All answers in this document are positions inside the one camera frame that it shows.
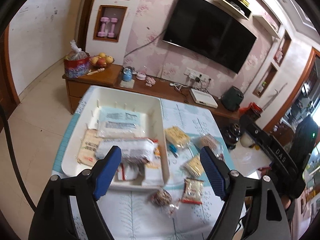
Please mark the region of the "person right hand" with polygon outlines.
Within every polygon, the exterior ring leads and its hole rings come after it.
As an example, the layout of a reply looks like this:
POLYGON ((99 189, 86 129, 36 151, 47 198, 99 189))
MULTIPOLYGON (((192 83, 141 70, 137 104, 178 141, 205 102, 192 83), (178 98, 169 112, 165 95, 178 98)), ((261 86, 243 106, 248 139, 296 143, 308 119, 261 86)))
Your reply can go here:
POLYGON ((258 168, 258 171, 260 172, 261 178, 264 176, 269 176, 277 190, 277 193, 279 194, 281 198, 281 202, 283 204, 283 207, 285 210, 287 210, 292 202, 292 199, 287 195, 287 186, 286 181, 282 176, 278 176, 269 166, 264 166, 258 168))

